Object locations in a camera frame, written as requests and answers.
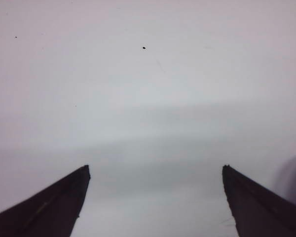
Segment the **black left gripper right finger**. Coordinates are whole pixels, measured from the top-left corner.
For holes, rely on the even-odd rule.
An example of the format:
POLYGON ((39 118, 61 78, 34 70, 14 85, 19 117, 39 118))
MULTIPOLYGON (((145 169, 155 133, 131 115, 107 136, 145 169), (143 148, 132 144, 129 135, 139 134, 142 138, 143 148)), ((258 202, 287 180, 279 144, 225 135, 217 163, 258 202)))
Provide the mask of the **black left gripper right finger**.
POLYGON ((243 175, 230 165, 222 182, 240 237, 296 237, 296 205, 243 175))

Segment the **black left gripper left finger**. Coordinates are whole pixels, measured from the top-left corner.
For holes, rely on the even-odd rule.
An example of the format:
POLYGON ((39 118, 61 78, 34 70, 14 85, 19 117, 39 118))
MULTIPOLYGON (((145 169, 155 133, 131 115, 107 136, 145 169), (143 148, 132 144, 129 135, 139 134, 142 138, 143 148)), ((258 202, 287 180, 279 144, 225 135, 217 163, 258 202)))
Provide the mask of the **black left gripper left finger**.
POLYGON ((90 181, 85 165, 0 213, 0 237, 69 237, 90 181))

